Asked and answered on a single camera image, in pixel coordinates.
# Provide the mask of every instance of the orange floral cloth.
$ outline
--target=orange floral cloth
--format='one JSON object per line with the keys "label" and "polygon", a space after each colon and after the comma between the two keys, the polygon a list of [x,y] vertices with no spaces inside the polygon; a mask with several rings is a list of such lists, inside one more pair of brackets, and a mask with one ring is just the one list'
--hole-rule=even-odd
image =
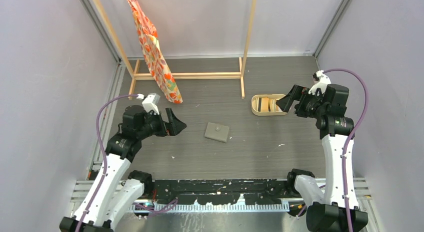
{"label": "orange floral cloth", "polygon": [[182,103],[183,99],[181,98],[180,91],[159,48],[156,27],[144,14],[137,0],[127,1],[132,9],[132,16],[134,17],[144,60],[150,74],[168,101],[176,104]]}

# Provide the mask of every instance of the wooden frame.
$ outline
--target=wooden frame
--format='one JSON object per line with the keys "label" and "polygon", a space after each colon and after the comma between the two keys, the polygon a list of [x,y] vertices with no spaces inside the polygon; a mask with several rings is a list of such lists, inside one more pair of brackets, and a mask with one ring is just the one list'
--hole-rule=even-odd
{"label": "wooden frame", "polygon": [[[93,0],[94,6],[99,12],[100,17],[103,20],[103,23],[114,42],[119,54],[121,55],[122,61],[124,62],[129,75],[132,78],[131,86],[129,87],[129,94],[134,94],[134,90],[136,88],[136,81],[138,80],[153,80],[153,77],[150,75],[150,73],[139,73],[140,69],[140,60],[137,60],[135,63],[135,68],[133,70],[133,67],[130,64],[130,61],[128,61],[127,55],[124,52],[124,49],[121,45],[121,42],[118,39],[118,36],[109,21],[108,15],[106,14],[105,8],[103,7],[100,0]],[[176,80],[187,80],[187,79],[240,79],[240,86],[241,86],[241,94],[242,99],[244,99],[245,94],[245,67],[246,67],[246,59],[248,56],[248,50],[249,50],[249,43],[250,43],[250,36],[252,32],[252,25],[253,25],[253,19],[255,15],[255,8],[256,8],[256,0],[252,0],[251,8],[250,8],[250,16],[249,16],[249,24],[247,28],[247,36],[246,36],[246,44],[244,45],[244,53],[243,58],[238,58],[239,63],[239,71],[237,72],[177,72],[172,73],[173,77]]]}

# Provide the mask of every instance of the glossy gray surface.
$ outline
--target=glossy gray surface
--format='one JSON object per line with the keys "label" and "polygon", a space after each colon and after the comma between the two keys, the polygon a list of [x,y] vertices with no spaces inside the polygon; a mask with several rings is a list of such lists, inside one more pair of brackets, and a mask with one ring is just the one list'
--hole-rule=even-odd
{"label": "glossy gray surface", "polygon": [[306,217],[287,213],[166,214],[139,220],[127,214],[116,232],[308,232]]}
{"label": "glossy gray surface", "polygon": [[[236,58],[168,60],[173,72],[237,71]],[[147,72],[142,63],[141,72]],[[164,97],[159,108],[171,107],[187,124],[176,137],[150,137],[129,172],[149,172],[154,179],[229,179],[285,178],[292,168],[310,170],[325,176],[325,157],[315,120],[299,118],[291,111],[286,116],[255,116],[251,98],[256,94],[285,94],[294,84],[312,86],[317,71],[313,57],[249,58],[244,76],[245,99],[241,99],[240,81],[178,80],[183,104]],[[121,95],[128,94],[131,78],[125,74]],[[137,81],[136,93],[163,95],[155,81]],[[120,100],[114,115],[112,132],[122,114],[136,100]],[[208,122],[230,127],[227,143],[204,137]]]}

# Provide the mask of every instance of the white wall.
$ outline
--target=white wall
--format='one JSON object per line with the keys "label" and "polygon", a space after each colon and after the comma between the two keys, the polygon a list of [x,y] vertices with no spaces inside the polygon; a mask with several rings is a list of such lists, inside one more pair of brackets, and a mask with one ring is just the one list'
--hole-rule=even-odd
{"label": "white wall", "polygon": [[79,0],[0,0],[0,231],[57,232],[116,63]]}
{"label": "white wall", "polygon": [[[243,53],[252,0],[138,0],[165,56]],[[312,54],[341,0],[257,0],[249,55]],[[142,57],[127,0],[101,0],[128,57]]]}
{"label": "white wall", "polygon": [[[369,110],[359,128],[353,165],[366,177],[386,231],[423,230],[424,0],[352,0],[318,61],[345,67],[367,83]],[[350,88],[348,116],[358,119],[360,85]]]}

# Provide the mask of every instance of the robotic arm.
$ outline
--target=robotic arm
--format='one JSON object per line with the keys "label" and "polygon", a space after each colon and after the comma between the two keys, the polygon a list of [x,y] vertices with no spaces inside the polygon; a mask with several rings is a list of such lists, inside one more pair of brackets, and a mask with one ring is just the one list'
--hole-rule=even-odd
{"label": "robotic arm", "polygon": [[[125,109],[119,131],[107,142],[107,174],[100,189],[96,191],[101,180],[99,174],[73,217],[62,219],[59,226],[61,232],[75,232],[82,218],[78,232],[113,232],[131,204],[143,194],[153,191],[152,176],[145,172],[133,171],[124,187],[114,195],[120,179],[141,149],[142,140],[152,135],[176,136],[187,127],[170,108],[166,109],[168,122],[163,121],[156,106],[158,100],[159,96],[152,93],[144,99],[142,106],[134,105]],[[93,201],[89,212],[83,216],[90,200]]]}
{"label": "robotic arm", "polygon": [[345,117],[349,89],[331,84],[330,79],[318,71],[313,75],[317,83],[312,88],[294,85],[290,92],[276,102],[288,112],[294,101],[295,114],[299,117],[316,119],[319,138],[325,153],[325,193],[318,187],[314,175],[307,171],[293,169],[287,181],[295,193],[299,193],[307,209],[306,225],[311,232],[344,232],[348,228],[346,210],[350,210],[354,231],[358,232],[368,223],[368,215],[359,211],[352,173],[351,139],[346,153],[346,175],[349,208],[345,206],[344,180],[342,174],[342,151],[349,133],[354,128],[351,118]]}

